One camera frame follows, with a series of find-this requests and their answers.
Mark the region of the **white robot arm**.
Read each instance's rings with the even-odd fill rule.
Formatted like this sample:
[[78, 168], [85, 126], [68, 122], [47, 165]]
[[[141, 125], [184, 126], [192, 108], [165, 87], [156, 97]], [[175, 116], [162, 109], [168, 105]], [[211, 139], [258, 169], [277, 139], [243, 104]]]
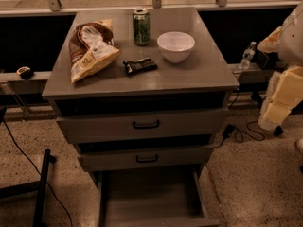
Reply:
[[260, 109], [258, 124], [265, 130], [273, 130], [303, 100], [303, 2], [258, 44], [257, 50], [276, 52], [288, 63], [283, 73], [274, 72], [271, 76]]

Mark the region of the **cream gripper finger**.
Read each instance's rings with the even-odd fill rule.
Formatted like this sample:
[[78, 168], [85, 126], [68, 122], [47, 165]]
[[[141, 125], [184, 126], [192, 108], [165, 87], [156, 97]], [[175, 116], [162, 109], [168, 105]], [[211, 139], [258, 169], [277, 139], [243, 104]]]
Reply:
[[281, 126], [291, 110], [287, 107], [268, 103], [262, 105], [258, 124], [261, 128], [269, 131]]

